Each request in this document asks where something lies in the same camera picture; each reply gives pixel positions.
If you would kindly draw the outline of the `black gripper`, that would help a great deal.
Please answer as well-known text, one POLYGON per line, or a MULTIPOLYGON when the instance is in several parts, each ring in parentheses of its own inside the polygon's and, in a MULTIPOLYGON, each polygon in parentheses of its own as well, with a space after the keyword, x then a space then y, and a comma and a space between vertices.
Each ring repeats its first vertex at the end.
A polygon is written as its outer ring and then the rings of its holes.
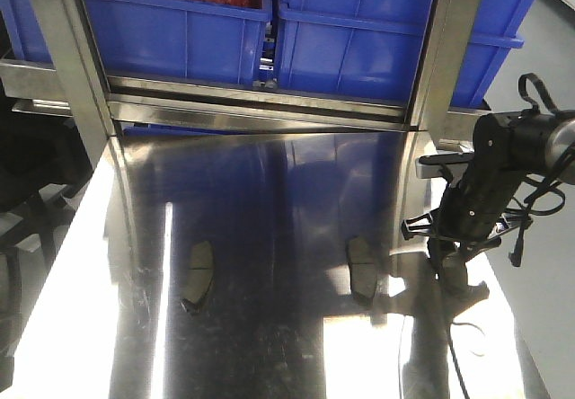
POLYGON ((449 253, 459 243, 459 256, 466 262, 477 253, 500 245, 491 232, 527 175, 512 155, 515 128, 511 114, 486 114, 473 130, 473 158, 459 181, 451 181, 439 207, 419 217, 429 222, 416 226, 417 218, 402 222, 402 235, 417 235, 439 242, 439 252, 449 253))

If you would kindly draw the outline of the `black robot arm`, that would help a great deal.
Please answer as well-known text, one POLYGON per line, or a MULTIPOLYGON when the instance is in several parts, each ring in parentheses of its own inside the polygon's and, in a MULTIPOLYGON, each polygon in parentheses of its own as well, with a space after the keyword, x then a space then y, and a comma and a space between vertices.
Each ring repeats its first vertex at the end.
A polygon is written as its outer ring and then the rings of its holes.
POLYGON ((416 170, 447 186, 437 208, 402 222, 403 238, 455 242, 469 261, 503 235, 525 232, 536 201, 574 182, 574 114, 485 114, 474 126, 473 151, 424 155, 416 170))

